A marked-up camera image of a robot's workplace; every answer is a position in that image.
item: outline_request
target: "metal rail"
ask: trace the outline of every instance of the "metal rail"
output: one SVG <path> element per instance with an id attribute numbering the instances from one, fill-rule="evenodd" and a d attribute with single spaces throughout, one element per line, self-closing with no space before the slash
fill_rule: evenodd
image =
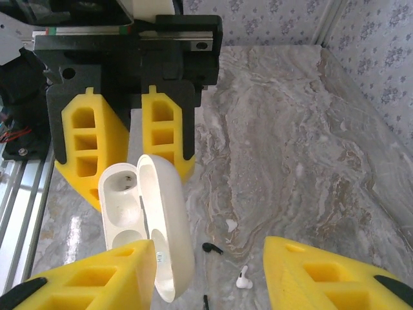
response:
<path id="1" fill-rule="evenodd" d="M 0 295 L 32 272 L 53 164 L 52 149 L 43 161 L 0 160 Z"/>

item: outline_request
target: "open lid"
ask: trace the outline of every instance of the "open lid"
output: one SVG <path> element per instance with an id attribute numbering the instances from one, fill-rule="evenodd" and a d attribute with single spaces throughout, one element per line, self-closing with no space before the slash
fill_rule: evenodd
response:
<path id="1" fill-rule="evenodd" d="M 181 178 L 166 159 L 142 155 L 137 183 L 156 249 L 155 286 L 163 300 L 172 302 L 188 289 L 195 270 Z"/>

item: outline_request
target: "small white fragment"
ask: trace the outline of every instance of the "small white fragment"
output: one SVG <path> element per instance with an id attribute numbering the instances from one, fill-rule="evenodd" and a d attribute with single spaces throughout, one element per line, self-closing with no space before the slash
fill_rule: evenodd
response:
<path id="1" fill-rule="evenodd" d="M 232 231 L 234 231 L 235 228 L 237 228 L 238 223 L 235 222 L 234 220 L 226 220 L 227 225 L 228 225 L 228 232 L 232 233 Z"/>
<path id="2" fill-rule="evenodd" d="M 304 172 L 304 166 L 301 163 L 298 163 L 298 165 L 296 167 L 296 176 L 297 176 L 297 178 L 302 177 L 303 172 Z"/>
<path id="3" fill-rule="evenodd" d="M 340 129 L 341 129 L 342 131 L 347 131 L 346 124 L 345 124 L 344 121 L 342 121 L 342 122 L 340 123 Z"/>
<path id="4" fill-rule="evenodd" d="M 245 278 L 245 273 L 248 270 L 248 266 L 244 266 L 241 270 L 241 273 L 239 274 L 237 278 L 236 285 L 239 289 L 251 289 L 253 284 L 252 281 Z"/>
<path id="5" fill-rule="evenodd" d="M 320 136 L 320 142 L 327 142 L 328 141 L 328 137 L 327 136 Z"/>

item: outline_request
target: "wall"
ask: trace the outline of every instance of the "wall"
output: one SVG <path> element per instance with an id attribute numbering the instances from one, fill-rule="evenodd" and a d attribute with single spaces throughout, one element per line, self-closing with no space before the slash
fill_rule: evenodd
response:
<path id="1" fill-rule="evenodd" d="M 350 0 L 327 47 L 413 151 L 413 2 Z"/>
<path id="2" fill-rule="evenodd" d="M 224 45 L 310 44 L 323 24 L 330 2 L 184 0 L 184 11 L 186 14 L 220 15 Z"/>

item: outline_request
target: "wireless earbud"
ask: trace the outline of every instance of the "wireless earbud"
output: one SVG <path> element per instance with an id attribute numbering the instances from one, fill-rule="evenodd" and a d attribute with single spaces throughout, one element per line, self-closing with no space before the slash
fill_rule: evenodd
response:
<path id="1" fill-rule="evenodd" d="M 251 289 L 253 284 L 252 281 L 245 278 L 245 273 L 248 270 L 248 266 L 244 266 L 241 270 L 241 273 L 238 276 L 236 285 L 239 289 Z"/>

